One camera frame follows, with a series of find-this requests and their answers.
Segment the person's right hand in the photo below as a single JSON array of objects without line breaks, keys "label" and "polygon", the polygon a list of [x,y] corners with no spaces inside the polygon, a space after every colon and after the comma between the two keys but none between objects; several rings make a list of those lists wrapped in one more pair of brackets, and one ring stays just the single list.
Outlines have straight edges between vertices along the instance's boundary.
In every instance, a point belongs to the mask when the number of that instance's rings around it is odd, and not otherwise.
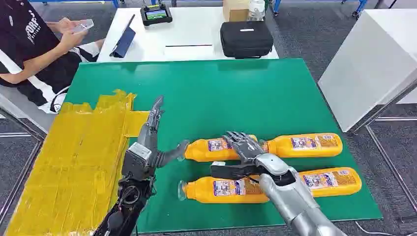
[{"label": "person's right hand", "polygon": [[59,47],[64,50],[69,50],[78,44],[84,39],[88,31],[72,32],[66,31],[60,40]]}]

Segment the person's left hand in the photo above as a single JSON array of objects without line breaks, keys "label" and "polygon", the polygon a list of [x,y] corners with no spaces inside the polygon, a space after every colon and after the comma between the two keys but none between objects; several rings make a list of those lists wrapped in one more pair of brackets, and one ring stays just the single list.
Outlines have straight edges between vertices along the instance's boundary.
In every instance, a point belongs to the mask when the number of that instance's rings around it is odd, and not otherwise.
[{"label": "person's left hand", "polygon": [[53,32],[64,34],[67,31],[73,30],[81,22],[82,21],[72,21],[68,18],[62,18],[58,22],[46,22],[46,24]]}]

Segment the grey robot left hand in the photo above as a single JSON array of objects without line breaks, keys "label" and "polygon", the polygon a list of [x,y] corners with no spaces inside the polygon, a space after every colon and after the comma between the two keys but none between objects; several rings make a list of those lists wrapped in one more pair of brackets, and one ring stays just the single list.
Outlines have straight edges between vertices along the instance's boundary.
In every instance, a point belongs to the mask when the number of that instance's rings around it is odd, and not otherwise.
[{"label": "grey robot left hand", "polygon": [[147,121],[142,126],[137,143],[140,145],[139,157],[146,166],[151,168],[162,168],[170,161],[185,154],[186,148],[190,144],[188,140],[181,141],[175,149],[170,151],[160,151],[158,149],[158,127],[163,110],[164,96],[156,98]]}]

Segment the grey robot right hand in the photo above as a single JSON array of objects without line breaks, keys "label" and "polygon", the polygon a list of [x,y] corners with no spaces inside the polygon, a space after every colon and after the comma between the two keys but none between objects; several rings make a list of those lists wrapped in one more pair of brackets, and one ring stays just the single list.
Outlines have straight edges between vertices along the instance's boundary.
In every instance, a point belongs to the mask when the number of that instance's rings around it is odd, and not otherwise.
[{"label": "grey robot right hand", "polygon": [[243,132],[227,131],[222,138],[237,153],[241,163],[253,163],[259,155],[265,154],[259,143]]}]

